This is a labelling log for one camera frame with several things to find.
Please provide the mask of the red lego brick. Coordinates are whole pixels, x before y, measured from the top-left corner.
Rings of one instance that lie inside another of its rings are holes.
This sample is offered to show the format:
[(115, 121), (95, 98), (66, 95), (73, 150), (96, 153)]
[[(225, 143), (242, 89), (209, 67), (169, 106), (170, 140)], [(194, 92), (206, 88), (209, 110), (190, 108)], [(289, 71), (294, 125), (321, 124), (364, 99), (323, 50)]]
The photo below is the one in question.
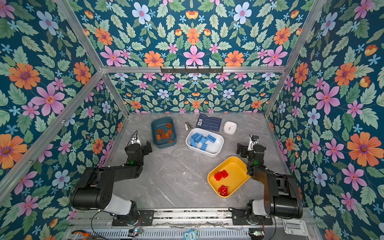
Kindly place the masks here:
[(227, 178), (227, 177), (229, 176), (229, 174), (227, 173), (226, 170), (221, 171), (221, 175), (222, 175), (222, 177), (223, 177), (224, 179)]
[(226, 197), (228, 196), (228, 189), (225, 189), (223, 192), (219, 192), (221, 196)]
[(218, 172), (215, 174), (214, 178), (216, 181), (220, 181), (223, 178), (223, 175), (221, 172)]
[(222, 186), (219, 188), (219, 192), (223, 192), (225, 189), (226, 189), (226, 187), (222, 185)]

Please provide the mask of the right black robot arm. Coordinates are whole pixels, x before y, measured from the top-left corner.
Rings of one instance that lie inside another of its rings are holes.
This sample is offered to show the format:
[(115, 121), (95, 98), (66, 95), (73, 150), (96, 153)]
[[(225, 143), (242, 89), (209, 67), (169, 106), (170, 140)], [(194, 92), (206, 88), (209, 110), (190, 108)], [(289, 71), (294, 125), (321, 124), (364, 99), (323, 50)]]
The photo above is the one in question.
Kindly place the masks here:
[(264, 185), (263, 198), (247, 203), (247, 222), (256, 225), (267, 217), (300, 219), (304, 208), (296, 178), (267, 168), (264, 165), (265, 151), (266, 147), (259, 144), (237, 145), (237, 154), (248, 160), (247, 175)]

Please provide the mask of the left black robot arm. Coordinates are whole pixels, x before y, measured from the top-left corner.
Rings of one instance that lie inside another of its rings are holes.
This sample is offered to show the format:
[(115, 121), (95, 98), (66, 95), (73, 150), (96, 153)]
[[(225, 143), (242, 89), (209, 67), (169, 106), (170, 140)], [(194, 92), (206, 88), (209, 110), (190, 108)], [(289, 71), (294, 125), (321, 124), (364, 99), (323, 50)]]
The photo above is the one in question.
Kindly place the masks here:
[(140, 219), (137, 204), (113, 193), (114, 184), (137, 179), (143, 171), (144, 156), (153, 150), (151, 143), (130, 143), (125, 147), (127, 162), (114, 167), (86, 168), (84, 176), (70, 193), (70, 204), (76, 210), (100, 210), (127, 225)]

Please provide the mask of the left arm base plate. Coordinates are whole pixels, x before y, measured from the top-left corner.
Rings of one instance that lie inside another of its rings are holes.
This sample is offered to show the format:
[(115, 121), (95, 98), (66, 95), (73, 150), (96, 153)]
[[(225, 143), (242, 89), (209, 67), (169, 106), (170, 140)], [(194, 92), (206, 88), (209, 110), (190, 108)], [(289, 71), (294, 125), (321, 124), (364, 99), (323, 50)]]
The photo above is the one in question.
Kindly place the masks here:
[(113, 227), (151, 226), (154, 220), (154, 210), (133, 210), (128, 215), (114, 216)]

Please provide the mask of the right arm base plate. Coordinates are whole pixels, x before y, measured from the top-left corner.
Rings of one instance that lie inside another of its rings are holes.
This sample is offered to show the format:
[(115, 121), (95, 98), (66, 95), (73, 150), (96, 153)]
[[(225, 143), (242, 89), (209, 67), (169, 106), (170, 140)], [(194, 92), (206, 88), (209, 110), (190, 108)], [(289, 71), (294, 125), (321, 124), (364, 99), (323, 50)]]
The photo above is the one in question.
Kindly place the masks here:
[(234, 226), (272, 226), (274, 224), (271, 218), (253, 215), (246, 209), (229, 208), (229, 212), (232, 214)]

